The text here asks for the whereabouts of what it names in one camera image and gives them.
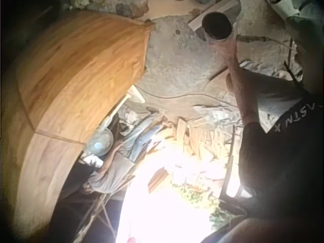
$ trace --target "curved wooden panel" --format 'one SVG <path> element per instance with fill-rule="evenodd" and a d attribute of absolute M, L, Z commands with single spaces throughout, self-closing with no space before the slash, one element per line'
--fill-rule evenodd
<path fill-rule="evenodd" d="M 2 80 L 2 207 L 14 232 L 43 231 L 85 143 L 141 76 L 149 28 L 78 12 L 46 30 Z"/>
<path fill-rule="evenodd" d="M 34 128 L 86 143 L 112 101 L 141 75 L 145 32 L 144 26 L 91 12 L 79 12 L 49 28 L 24 53 L 17 69 Z"/>

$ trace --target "white fan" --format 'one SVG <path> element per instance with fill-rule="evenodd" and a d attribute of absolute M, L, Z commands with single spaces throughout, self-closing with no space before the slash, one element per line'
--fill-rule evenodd
<path fill-rule="evenodd" d="M 102 156 L 111 149 L 112 144 L 112 132 L 108 128 L 98 128 L 87 143 L 87 149 L 96 156 Z"/>

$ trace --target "shirt sleeve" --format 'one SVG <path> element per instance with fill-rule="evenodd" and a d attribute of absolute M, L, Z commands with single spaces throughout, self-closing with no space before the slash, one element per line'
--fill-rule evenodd
<path fill-rule="evenodd" d="M 238 164 L 243 186 L 262 191 L 278 175 L 276 162 L 280 151 L 271 138 L 257 122 L 244 127 Z"/>

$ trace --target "man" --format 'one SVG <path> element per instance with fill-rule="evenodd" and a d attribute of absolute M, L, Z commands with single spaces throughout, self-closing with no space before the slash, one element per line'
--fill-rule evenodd
<path fill-rule="evenodd" d="M 83 191 L 86 194 L 93 191 L 108 194 L 119 188 L 127 172 L 137 162 L 142 150 L 147 148 L 152 137 L 167 124 L 164 116 L 159 124 L 144 132 L 158 116 L 159 113 L 146 116 L 124 137 L 123 141 L 114 143 L 100 170 L 92 173 L 88 181 L 83 184 Z"/>
<path fill-rule="evenodd" d="M 323 41 L 305 40 L 312 38 L 309 30 L 308 25 L 305 35 L 294 39 L 306 90 L 240 68 L 234 33 L 214 46 L 228 66 L 227 87 L 244 124 L 239 176 L 253 197 L 246 200 L 250 205 L 243 205 L 246 217 L 203 243 L 314 242 L 311 239 L 320 234 L 323 125 L 322 90 L 316 87 L 323 82 Z M 260 126 L 259 109 L 280 116 L 267 134 Z"/>

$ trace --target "green plant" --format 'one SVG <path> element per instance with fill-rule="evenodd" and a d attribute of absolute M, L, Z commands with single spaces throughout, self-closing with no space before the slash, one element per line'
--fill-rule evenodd
<path fill-rule="evenodd" d="M 184 184 L 180 187 L 175 187 L 177 192 L 191 205 L 198 209 L 207 209 L 210 211 L 209 220 L 212 225 L 212 230 L 216 231 L 227 224 L 233 217 L 233 214 L 221 210 L 219 200 L 211 195 L 209 191 L 198 191 L 190 185 Z"/>

